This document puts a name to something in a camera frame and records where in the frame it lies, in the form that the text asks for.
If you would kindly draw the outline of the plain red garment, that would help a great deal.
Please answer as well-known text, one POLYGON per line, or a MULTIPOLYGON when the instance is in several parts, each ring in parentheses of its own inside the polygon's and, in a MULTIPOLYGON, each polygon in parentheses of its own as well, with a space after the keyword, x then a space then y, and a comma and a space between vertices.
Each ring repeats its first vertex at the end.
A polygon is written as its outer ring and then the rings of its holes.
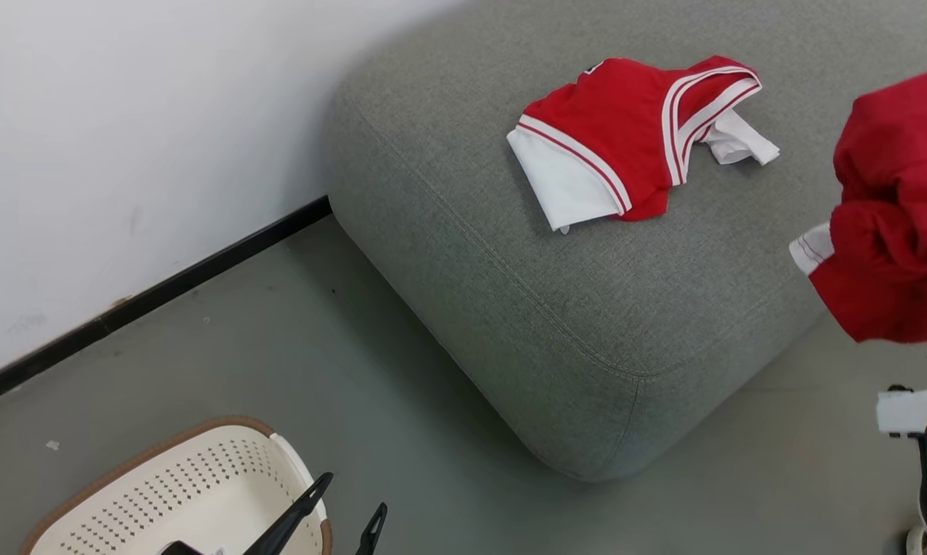
POLYGON ((857 98, 833 163, 840 203, 791 257, 857 343, 925 343, 927 73, 857 98))

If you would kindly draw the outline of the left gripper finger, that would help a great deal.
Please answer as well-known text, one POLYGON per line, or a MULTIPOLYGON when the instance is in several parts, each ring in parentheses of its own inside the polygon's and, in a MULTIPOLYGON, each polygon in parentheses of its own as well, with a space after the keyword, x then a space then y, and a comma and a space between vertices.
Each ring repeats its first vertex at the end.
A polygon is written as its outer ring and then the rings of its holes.
POLYGON ((375 555, 383 526, 385 526, 387 513, 388 508, 386 503, 379 503, 378 508, 376 508, 374 514, 372 514, 367 526, 362 530, 360 543, 358 544, 358 550, 355 551, 355 555, 375 555))
POLYGON ((333 472, 324 472, 292 503, 245 551, 244 555, 280 555, 288 541, 306 516, 319 504, 334 478, 333 472))

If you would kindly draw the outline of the black baseboard strip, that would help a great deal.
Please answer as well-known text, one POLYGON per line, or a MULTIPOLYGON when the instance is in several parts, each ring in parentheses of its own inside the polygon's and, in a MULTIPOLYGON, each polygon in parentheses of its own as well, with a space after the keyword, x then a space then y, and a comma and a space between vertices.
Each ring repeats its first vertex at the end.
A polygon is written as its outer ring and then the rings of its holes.
POLYGON ((275 224, 221 249, 201 262, 185 268, 184 271, 171 275, 167 280, 147 288, 146 291, 118 301, 107 312, 1 368, 0 397, 54 368, 69 356, 86 350, 90 345, 109 337, 122 327, 198 288, 208 280, 213 280, 224 271, 261 254, 308 226, 329 217, 330 214, 333 214, 333 210, 328 197, 319 197, 275 224))

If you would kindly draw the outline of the red white striped jersey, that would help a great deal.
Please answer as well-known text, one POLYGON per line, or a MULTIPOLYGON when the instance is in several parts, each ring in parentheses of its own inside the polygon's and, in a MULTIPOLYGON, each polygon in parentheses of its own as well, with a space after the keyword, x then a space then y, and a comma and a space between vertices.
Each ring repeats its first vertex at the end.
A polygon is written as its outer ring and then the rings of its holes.
POLYGON ((761 88, 754 69, 719 55, 677 69, 605 59, 529 104, 506 138, 552 230, 643 221, 667 212, 698 143, 721 165, 779 157, 737 114, 761 88))

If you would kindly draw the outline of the white perforated brown-rimmed laundry basket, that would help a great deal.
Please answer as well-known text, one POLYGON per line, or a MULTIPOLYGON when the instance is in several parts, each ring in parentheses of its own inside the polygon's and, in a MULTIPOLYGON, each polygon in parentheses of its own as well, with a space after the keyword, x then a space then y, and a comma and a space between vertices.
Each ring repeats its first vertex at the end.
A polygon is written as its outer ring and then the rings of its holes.
POLYGON ((259 419, 211 419, 105 474, 29 534, 20 555, 244 555, 313 484, 287 440, 259 419))

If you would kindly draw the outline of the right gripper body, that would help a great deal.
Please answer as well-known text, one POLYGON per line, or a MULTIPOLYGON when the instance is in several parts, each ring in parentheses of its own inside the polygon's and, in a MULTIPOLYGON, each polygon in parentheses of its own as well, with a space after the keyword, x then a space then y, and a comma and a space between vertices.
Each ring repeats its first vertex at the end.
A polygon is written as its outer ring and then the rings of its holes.
POLYGON ((927 429, 927 390, 878 393, 878 430, 881 433, 924 433, 927 429))

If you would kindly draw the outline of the grey fabric sofa seat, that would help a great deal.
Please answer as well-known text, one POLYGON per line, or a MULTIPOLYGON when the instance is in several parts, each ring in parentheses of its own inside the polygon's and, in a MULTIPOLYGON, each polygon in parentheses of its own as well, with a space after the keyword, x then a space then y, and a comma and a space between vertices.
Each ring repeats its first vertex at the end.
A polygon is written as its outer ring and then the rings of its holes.
POLYGON ((583 481, 629 476, 826 308, 788 244, 829 217, 855 98, 927 72, 927 0, 475 0, 383 43, 324 128, 344 232, 523 445, 583 481), (779 159, 694 155, 664 217, 552 232, 505 135, 608 57, 723 54, 779 159))

